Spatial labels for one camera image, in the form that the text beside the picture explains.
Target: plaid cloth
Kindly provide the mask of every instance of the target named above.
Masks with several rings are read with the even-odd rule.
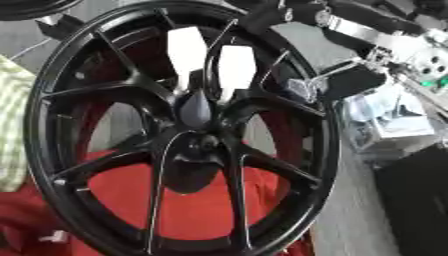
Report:
[[[27,174],[23,117],[35,76],[0,55],[0,192],[17,191]]]

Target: machine part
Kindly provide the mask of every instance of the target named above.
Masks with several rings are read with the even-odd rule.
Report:
[[[310,79],[289,79],[287,89],[288,91],[300,96],[308,103],[314,103],[317,101],[319,92],[324,94],[328,89],[326,79],[332,75],[339,74],[341,72],[352,69],[361,64],[361,59],[355,58],[339,65],[337,68],[328,72],[320,74]]]
[[[191,72],[204,67],[207,45],[197,27],[173,29],[168,32],[168,56],[178,76],[175,94],[188,91]]]
[[[234,25],[223,33],[229,21],[241,15],[222,6],[193,1],[129,5],[85,24],[58,47],[42,68],[24,125],[30,169],[45,199],[71,232],[101,253],[272,255],[300,237],[322,209],[339,157],[332,105],[320,95],[315,104],[303,104],[278,93],[282,89],[279,81],[286,79],[276,77],[275,70],[303,79],[315,73],[301,54],[272,30],[261,36]],[[228,41],[252,47],[259,70],[266,71],[257,74],[249,89],[238,90],[224,106],[217,105],[208,93],[201,93],[202,88],[212,88],[209,83],[192,86],[189,93],[176,97],[175,85],[169,82],[176,73],[165,52],[167,33],[173,24],[198,26],[209,48]],[[212,65],[210,80],[206,81],[211,83],[219,84],[214,67],[220,48],[208,55]],[[80,72],[84,74],[82,82],[76,75]],[[191,85],[196,81],[202,79],[192,80]],[[84,161],[96,122],[114,102],[130,104],[137,110],[144,139]],[[252,116],[265,115],[266,111],[283,113],[273,115],[276,121],[270,126],[277,141],[277,157],[243,143],[241,138],[240,128]],[[187,115],[198,117],[197,122],[187,122]],[[294,138],[300,138],[303,129],[290,125],[292,120],[312,136],[312,160],[306,170],[294,163],[301,155],[297,151],[301,146],[294,143]],[[288,132],[275,129],[280,126],[288,127]],[[173,173],[178,169],[170,168],[174,161],[216,164],[222,169],[233,210],[234,226],[229,235],[187,241],[158,233],[162,189],[179,188],[178,173]],[[114,215],[88,186],[97,174],[140,162],[151,164],[153,181],[144,228],[136,228]],[[250,226],[244,200],[246,166],[265,169],[290,183],[286,196],[272,212]],[[210,175],[209,171],[202,174],[202,170],[196,170],[197,175],[204,175],[201,183]]]
[[[62,12],[82,0],[2,0],[0,20],[15,21],[35,19]]]
[[[42,34],[62,41],[84,25],[84,22],[70,15],[62,15],[59,20],[53,17],[36,19],[37,26]]]
[[[235,90],[247,90],[257,72],[252,47],[225,45],[221,48],[218,64],[221,85],[220,104],[229,102]]]

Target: wheel spoke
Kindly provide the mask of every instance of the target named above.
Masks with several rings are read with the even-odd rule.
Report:
[[[157,83],[154,79],[140,72],[135,63],[121,50],[118,46],[116,46],[112,40],[110,40],[104,32],[97,31],[97,37],[102,39],[109,48],[115,53],[120,62],[126,67],[126,69],[131,73],[131,76],[126,81],[131,85],[135,85],[149,91],[153,95],[162,99],[169,105],[174,103],[174,95],[167,88],[163,87],[161,84]]]
[[[249,97],[255,102],[259,102],[259,104],[271,106],[271,109],[291,111],[314,121],[322,120],[322,118],[325,117],[325,113],[320,110],[270,92],[254,91],[250,93]]]
[[[233,209],[234,229],[230,235],[232,244],[240,249],[250,249],[249,224],[246,214],[246,201],[244,189],[243,159],[239,155],[237,140],[231,136],[224,138],[228,151],[228,159],[224,168],[230,200]]]
[[[116,46],[112,40],[110,40],[106,34],[102,31],[96,31],[95,35],[102,39],[109,48],[114,52],[114,54],[117,56],[117,58],[120,60],[120,62],[128,69],[129,72],[131,72],[132,75],[139,74],[137,66],[132,62],[131,59],[118,47]]]
[[[117,150],[109,155],[58,172],[52,176],[52,180],[55,183],[84,182],[98,173],[121,166],[144,162],[149,157],[149,153],[149,150],[143,146]]]
[[[244,162],[251,167],[276,173],[290,182],[299,181],[306,183],[310,187],[320,184],[321,180],[318,177],[258,149],[243,144],[242,152],[244,154]]]
[[[134,106],[134,108],[137,110],[137,113],[142,121],[144,135],[146,138],[151,139],[159,131],[153,109],[144,102],[139,102]]]
[[[147,211],[147,223],[143,231],[144,251],[153,255],[158,248],[156,230],[158,227],[158,215],[163,197],[163,177],[166,172],[167,162],[175,152],[173,145],[182,135],[188,131],[179,131],[171,127],[157,136],[151,144],[152,179],[150,189],[150,202]]]
[[[81,88],[69,89],[60,92],[53,92],[44,95],[44,100],[57,101],[80,101],[88,100],[99,95],[122,95],[132,88],[132,85],[125,82],[112,82],[97,85],[90,85]]]

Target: wheel rim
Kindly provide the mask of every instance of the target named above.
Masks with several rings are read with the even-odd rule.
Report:
[[[0,3],[0,20],[26,20],[62,12],[82,0],[3,0]]]
[[[210,32],[210,38],[215,38],[229,24],[229,20],[240,15],[219,6],[191,2],[164,1],[128,6],[87,24],[61,45],[45,64],[36,81],[26,115],[25,141],[31,171],[45,199],[73,233],[92,247],[108,255],[266,255],[278,252],[292,243],[315,219],[331,190],[338,158],[336,123],[325,99],[322,98],[316,106],[305,106],[280,97],[271,89],[252,86],[250,90],[238,91],[231,103],[220,107],[210,99],[213,98],[213,91],[206,90],[209,97],[207,102],[214,111],[214,117],[205,127],[192,129],[179,121],[181,118],[177,113],[185,105],[179,102],[188,101],[195,90],[186,96],[175,97],[164,87],[166,84],[155,82],[146,71],[135,65],[135,59],[131,60],[127,56],[126,46],[130,45],[130,41],[136,41],[136,31],[148,32],[144,29],[148,24],[142,23],[143,20],[150,22],[151,27],[156,27],[157,33],[171,29],[170,25],[175,23],[199,26],[203,33]],[[197,24],[188,22],[192,16]],[[292,70],[296,76],[314,75],[307,63],[305,66],[299,65],[303,64],[303,57],[272,31],[263,35],[263,38],[268,39],[248,34],[238,26],[228,33],[243,43],[251,43],[256,49],[257,58],[260,58],[259,61],[267,70],[270,70],[272,63],[280,60],[285,65],[284,69],[289,72]],[[125,70],[125,80],[89,84],[97,86],[94,90],[93,87],[80,87],[76,83],[73,85],[67,82],[74,80],[75,73],[98,49],[108,49],[118,57],[122,70]],[[279,58],[285,56],[282,49],[290,52],[285,59]],[[263,77],[274,79],[271,76],[274,77],[271,73],[266,75],[263,72],[257,76],[254,84],[260,84]],[[213,83],[213,76],[204,77],[208,85]],[[132,149],[115,151],[100,161],[77,164],[76,159],[80,157],[77,152],[83,147],[83,142],[79,141],[79,134],[66,138],[67,132],[73,134],[75,130],[78,133],[81,130],[79,124],[73,123],[74,118],[70,115],[75,115],[73,106],[98,100],[98,96],[107,99],[106,102],[127,102],[136,107],[147,128],[147,139]],[[295,113],[292,116],[297,116],[313,127],[315,152],[311,171],[302,172],[298,167],[242,143],[237,132],[240,124],[253,114],[269,109],[280,109],[289,115]],[[165,167],[169,163],[165,160],[183,152],[184,149],[181,147],[180,150],[178,145],[185,144],[192,137],[204,135],[212,135],[218,141],[213,153],[207,155],[213,157],[207,158],[207,161],[221,165],[226,176],[234,212],[234,230],[228,237],[213,241],[180,241],[160,237],[155,232],[157,214],[151,212],[158,212],[160,197],[157,195],[161,190],[158,185],[162,184],[162,173],[167,172]],[[156,185],[152,184],[147,226],[147,230],[151,231],[137,230],[128,225],[111,214],[99,201],[95,201],[88,189],[86,192],[90,176],[141,161],[152,161],[153,181],[159,181]],[[250,227],[247,225],[241,189],[243,163],[245,166],[267,168],[288,179],[291,184],[290,191],[276,209]],[[99,223],[98,216],[92,218],[92,212],[101,216]]]

